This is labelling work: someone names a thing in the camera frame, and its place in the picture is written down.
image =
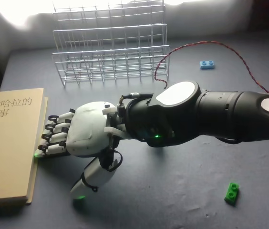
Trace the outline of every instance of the metal wire rack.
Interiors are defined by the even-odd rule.
[[[57,52],[52,54],[63,86],[66,82],[153,78],[168,52],[163,0],[107,6],[55,7]],[[169,58],[158,70],[168,79]]]

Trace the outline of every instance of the green lego brick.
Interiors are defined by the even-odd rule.
[[[235,205],[236,199],[238,197],[238,184],[230,183],[225,197],[225,201],[230,205]]]

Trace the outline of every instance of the wall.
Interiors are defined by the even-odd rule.
[[[9,5],[0,12],[0,69],[4,72],[8,56],[17,49],[37,49],[54,47],[52,30],[54,21],[48,1],[23,1],[21,5]],[[170,5],[166,1],[166,23],[168,37],[186,37],[223,34],[244,31],[248,26],[252,0],[180,0],[180,4]],[[23,17],[26,10],[36,4],[47,4],[29,15],[22,26],[15,26],[2,15],[8,12],[14,18]]]

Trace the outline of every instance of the table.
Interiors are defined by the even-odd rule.
[[[269,90],[269,31],[170,41],[171,48],[217,40],[237,50]],[[11,54],[1,90],[43,87],[47,116],[60,115],[92,101],[118,103],[121,94],[152,92],[164,84],[151,77],[69,83],[63,88],[51,59],[52,49]],[[199,61],[216,68],[202,71]],[[171,55],[169,85],[194,80],[209,90],[251,90],[254,84],[242,61],[214,44],[187,47]],[[269,141],[227,145],[200,136],[179,146],[151,148],[121,141],[123,163],[95,195],[73,202],[68,193],[91,158],[73,156],[39,163],[33,203],[0,209],[5,229],[269,229]],[[236,207],[224,202],[230,182],[240,184]]]

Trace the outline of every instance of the robotic hand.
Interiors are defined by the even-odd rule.
[[[124,99],[133,99],[125,108]],[[122,163],[122,139],[151,147],[179,145],[199,135],[229,143],[269,139],[269,94],[201,92],[196,82],[177,83],[160,94],[123,95],[115,107],[94,102],[49,116],[36,157],[95,157],[71,189],[74,199],[97,192]]]

